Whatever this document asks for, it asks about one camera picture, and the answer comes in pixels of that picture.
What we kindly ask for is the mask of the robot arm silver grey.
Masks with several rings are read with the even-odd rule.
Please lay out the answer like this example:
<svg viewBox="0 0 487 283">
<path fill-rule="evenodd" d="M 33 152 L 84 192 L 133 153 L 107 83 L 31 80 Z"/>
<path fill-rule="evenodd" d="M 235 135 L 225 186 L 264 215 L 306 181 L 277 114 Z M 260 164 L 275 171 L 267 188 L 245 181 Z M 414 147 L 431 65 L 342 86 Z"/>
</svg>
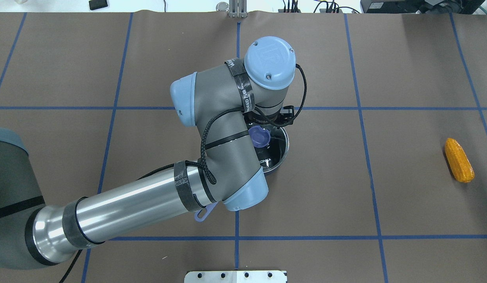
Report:
<svg viewBox="0 0 487 283">
<path fill-rule="evenodd" d="M 263 201 L 269 186 L 250 124 L 286 127 L 296 50 L 286 40 L 254 40 L 245 56 L 193 72 L 170 86 L 179 124 L 199 135 L 198 158 L 161 165 L 136 180 L 48 205 L 23 140 L 0 127 L 0 268 L 59 265 L 81 250 L 125 233 L 200 211 L 213 203 L 240 211 Z"/>
</svg>

